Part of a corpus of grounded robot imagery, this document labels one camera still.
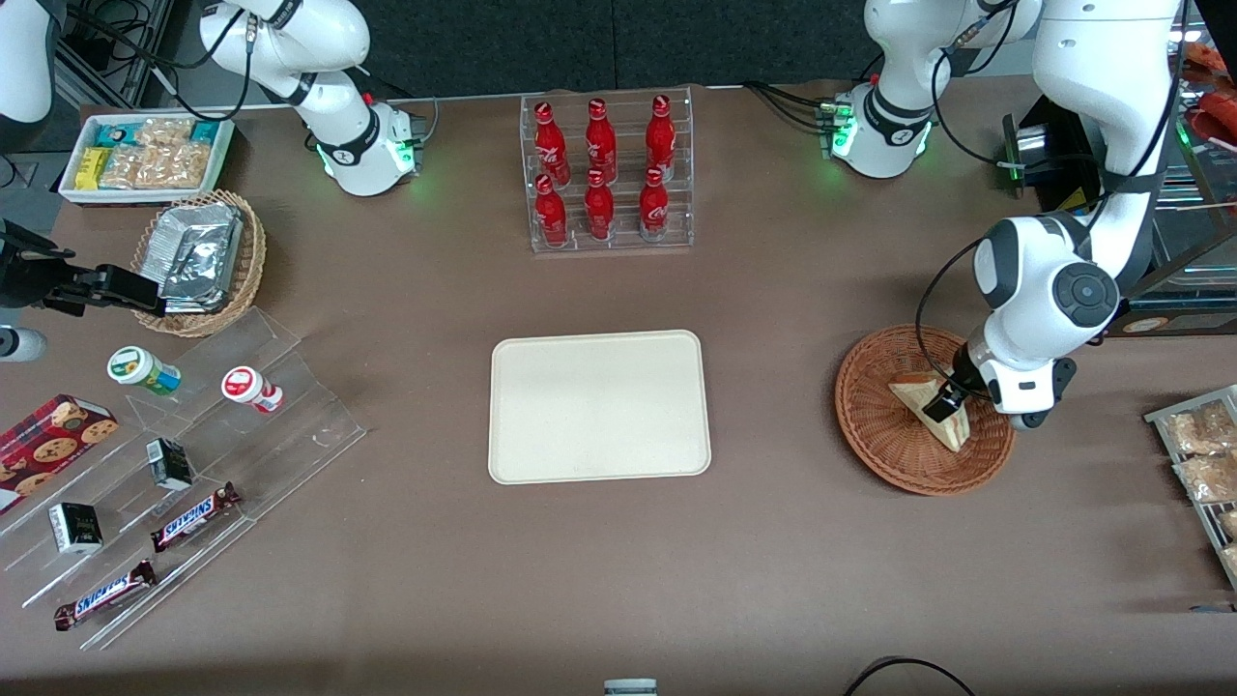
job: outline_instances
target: red cookie box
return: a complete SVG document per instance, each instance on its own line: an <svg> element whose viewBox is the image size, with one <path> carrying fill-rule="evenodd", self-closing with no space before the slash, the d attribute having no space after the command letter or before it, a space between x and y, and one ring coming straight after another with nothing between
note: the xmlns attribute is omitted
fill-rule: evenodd
<svg viewBox="0 0 1237 696"><path fill-rule="evenodd" d="M118 428L108 409L61 394L0 435L0 514Z"/></svg>

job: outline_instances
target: cylindrical object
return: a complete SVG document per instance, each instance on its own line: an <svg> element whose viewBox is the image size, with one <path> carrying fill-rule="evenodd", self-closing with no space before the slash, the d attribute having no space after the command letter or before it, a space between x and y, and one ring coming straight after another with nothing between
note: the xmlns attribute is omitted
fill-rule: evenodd
<svg viewBox="0 0 1237 696"><path fill-rule="evenodd" d="M601 169L605 182L612 183L618 178L618 140L615 126L606 117L602 99L589 100L589 127L584 131L584 140L589 145L589 166Z"/></svg>
<svg viewBox="0 0 1237 696"><path fill-rule="evenodd" d="M249 404L263 414L283 405L283 389L271 384L271 381L254 368L241 366L228 371L219 389L228 399Z"/></svg>
<svg viewBox="0 0 1237 696"><path fill-rule="evenodd" d="M644 146L648 148L647 166L662 169L662 180L674 178L674 121L670 120L670 98L664 94L653 96L653 120L644 131Z"/></svg>
<svg viewBox="0 0 1237 696"><path fill-rule="evenodd" d="M648 167L644 172L644 188L640 192L640 236L644 241L666 239L666 213L669 208L669 194L662 185L662 169Z"/></svg>
<svg viewBox="0 0 1237 696"><path fill-rule="evenodd" d="M589 214L589 234L597 241L606 241L614 232L615 197L606 185L602 169L589 169L589 189L584 193L584 208Z"/></svg>
<svg viewBox="0 0 1237 696"><path fill-rule="evenodd" d="M163 365L153 354L137 345L125 345L108 361L108 377L120 384L140 384L160 397L181 387L181 371Z"/></svg>
<svg viewBox="0 0 1237 696"><path fill-rule="evenodd" d="M47 336L32 328L0 325L0 363L30 363L47 352Z"/></svg>
<svg viewBox="0 0 1237 696"><path fill-rule="evenodd" d="M557 185L567 185L571 180L571 164L567 161L567 138L554 122L554 110L541 101L533 106L533 116L537 119L537 157L541 158L542 171Z"/></svg>
<svg viewBox="0 0 1237 696"><path fill-rule="evenodd" d="M542 227L546 244L553 247L567 245L567 204L563 197L554 192L549 174L537 174L537 223Z"/></svg>

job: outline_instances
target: clear acrylic rack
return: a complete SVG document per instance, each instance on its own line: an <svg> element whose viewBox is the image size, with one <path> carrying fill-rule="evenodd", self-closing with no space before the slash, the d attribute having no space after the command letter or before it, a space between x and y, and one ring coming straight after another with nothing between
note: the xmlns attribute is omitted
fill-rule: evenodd
<svg viewBox="0 0 1237 696"><path fill-rule="evenodd" d="M666 215L666 237L657 242L640 236L640 192L644 187L646 148L644 130L653 115L653 96L664 94L670 99L670 120L674 121L674 177L666 182L669 209ZM589 100L606 100L610 124L615 127L618 143L618 179L610 184L615 198L615 229L610 240L599 241L589 234L588 215L584 210L584 193L589 189L588 146L584 131L589 126ZM537 120L533 106L548 101L554 109L554 121L567 138L567 158L571 164L571 180L558 188L567 204L565 246L546 244L537 224L537 190L534 179L542 173L537 157ZM524 166L524 194L528 199L528 231L534 252L562 253L573 251L636 251L674 246L690 246L695 241L695 218L691 197L695 189L695 157L693 142L695 132L691 116L691 90L628 89L590 94L537 94L520 101L521 153Z"/></svg>
<svg viewBox="0 0 1237 696"><path fill-rule="evenodd" d="M56 608L150 559L160 579L122 607L104 609L66 634L85 649L101 649L179 588L259 519L365 436L348 409L318 383L293 350L299 339L250 309L236 323L203 340L172 363L182 383L168 398L146 392L129 397L134 423L100 449L52 480L64 480L52 492L40 491L0 518L0 567L11 601L47 617L53 630ZM225 401L219 382L228 370L246 365L283 388L276 413ZM187 491L155 486L146 464L146 444L156 438L181 443L194 482ZM242 501L214 518L187 541L155 554L150 533L231 482ZM59 554L51 535L47 509L62 502L95 508L104 546L88 556Z"/></svg>

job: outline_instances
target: coca-cola bottle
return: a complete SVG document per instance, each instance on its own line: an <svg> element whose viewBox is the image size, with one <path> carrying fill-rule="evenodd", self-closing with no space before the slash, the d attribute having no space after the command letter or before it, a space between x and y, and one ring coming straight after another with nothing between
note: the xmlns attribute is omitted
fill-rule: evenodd
<svg viewBox="0 0 1237 696"><path fill-rule="evenodd" d="M644 241L661 241L666 237L666 210L670 198L662 185L662 169L648 167L644 172L644 188L640 192L640 235Z"/></svg>
<svg viewBox="0 0 1237 696"><path fill-rule="evenodd" d="M606 185L606 174L599 167L589 169L589 189L584 193L584 209L589 213L589 234L599 241L610 239L615 223L615 197Z"/></svg>
<svg viewBox="0 0 1237 696"><path fill-rule="evenodd" d="M571 180L571 164L567 162L567 138L554 122L554 109L542 101L533 106L533 115L537 119L537 156L542 161L542 171L555 184L567 185Z"/></svg>
<svg viewBox="0 0 1237 696"><path fill-rule="evenodd" d="M567 244L567 205L563 197L554 190L549 174L537 174L537 224L549 246Z"/></svg>
<svg viewBox="0 0 1237 696"><path fill-rule="evenodd" d="M670 120L670 98L664 94L653 96L653 120L644 131L644 146L648 147L647 166L662 169L662 180L674 178L674 121Z"/></svg>
<svg viewBox="0 0 1237 696"><path fill-rule="evenodd" d="M615 126L606 117L606 103L601 99L589 100L589 127L584 131L589 143L589 166L597 167L606 177L606 183L618 178L618 152L615 138Z"/></svg>

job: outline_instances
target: dark wall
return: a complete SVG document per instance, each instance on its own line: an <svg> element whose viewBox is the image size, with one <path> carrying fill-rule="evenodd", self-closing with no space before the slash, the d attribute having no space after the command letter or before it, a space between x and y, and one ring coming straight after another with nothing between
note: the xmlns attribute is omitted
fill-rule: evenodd
<svg viewBox="0 0 1237 696"><path fill-rule="evenodd" d="M417 96L857 73L863 0L354 0L366 68Z"/></svg>

